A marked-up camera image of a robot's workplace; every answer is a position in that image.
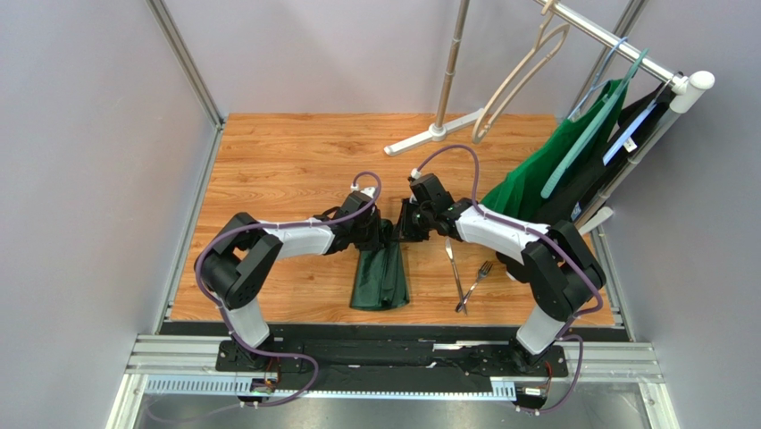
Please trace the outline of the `dark green cloth napkin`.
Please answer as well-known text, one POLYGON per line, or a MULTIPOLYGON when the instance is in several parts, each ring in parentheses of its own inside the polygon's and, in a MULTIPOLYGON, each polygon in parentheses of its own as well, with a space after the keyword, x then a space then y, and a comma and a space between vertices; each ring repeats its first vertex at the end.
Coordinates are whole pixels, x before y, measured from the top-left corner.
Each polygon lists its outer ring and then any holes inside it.
POLYGON ((380 221, 378 250, 359 254, 349 306, 361 311, 387 311, 409 304, 409 287, 397 229, 388 219, 380 221))

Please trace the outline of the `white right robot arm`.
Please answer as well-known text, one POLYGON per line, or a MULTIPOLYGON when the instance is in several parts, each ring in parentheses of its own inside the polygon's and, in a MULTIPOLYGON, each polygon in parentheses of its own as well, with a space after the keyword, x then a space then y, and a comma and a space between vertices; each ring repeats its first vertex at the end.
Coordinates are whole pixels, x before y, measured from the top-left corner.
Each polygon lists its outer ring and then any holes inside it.
POLYGON ((409 185, 412 196, 400 215, 406 240, 423 241, 435 231, 489 248, 516 281, 529 284, 536 305, 511 341, 514 356, 526 364, 543 357, 605 286, 604 270, 572 223, 527 223, 469 198, 454 200, 433 173, 413 172, 409 185))

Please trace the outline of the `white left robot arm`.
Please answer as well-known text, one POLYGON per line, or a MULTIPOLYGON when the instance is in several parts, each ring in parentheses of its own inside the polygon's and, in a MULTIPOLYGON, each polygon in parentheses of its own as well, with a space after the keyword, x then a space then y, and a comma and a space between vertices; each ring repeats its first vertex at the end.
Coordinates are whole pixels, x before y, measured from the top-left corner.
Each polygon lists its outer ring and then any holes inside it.
POLYGON ((238 344, 255 349, 270 336, 258 295, 276 262, 381 246, 379 195, 379 187, 353 187, 336 210, 300 222, 259 222, 245 212, 228 221, 194 270, 199 289, 218 307, 238 344))

